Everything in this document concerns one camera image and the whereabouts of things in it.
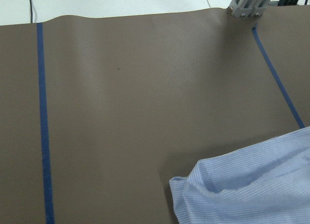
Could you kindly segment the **brown paper table cover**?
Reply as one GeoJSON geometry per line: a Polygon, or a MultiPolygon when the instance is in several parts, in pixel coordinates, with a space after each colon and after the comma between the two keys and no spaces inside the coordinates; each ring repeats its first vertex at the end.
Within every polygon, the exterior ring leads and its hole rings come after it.
{"type": "Polygon", "coordinates": [[[169,181],[310,128],[310,8],[0,28],[0,221],[177,224],[169,181]]]}

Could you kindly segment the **aluminium profile post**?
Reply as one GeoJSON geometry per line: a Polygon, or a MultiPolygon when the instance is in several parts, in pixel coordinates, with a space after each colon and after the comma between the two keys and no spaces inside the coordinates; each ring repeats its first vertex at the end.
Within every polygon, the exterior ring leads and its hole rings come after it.
{"type": "Polygon", "coordinates": [[[227,10],[234,18],[260,17],[271,0],[232,0],[227,10]]]}

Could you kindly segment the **blue striped button shirt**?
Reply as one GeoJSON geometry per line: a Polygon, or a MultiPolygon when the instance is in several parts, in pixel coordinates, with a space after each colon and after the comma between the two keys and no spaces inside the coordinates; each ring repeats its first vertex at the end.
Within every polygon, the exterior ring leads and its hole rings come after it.
{"type": "Polygon", "coordinates": [[[181,224],[307,224],[310,129],[199,160],[169,185],[181,224]]]}

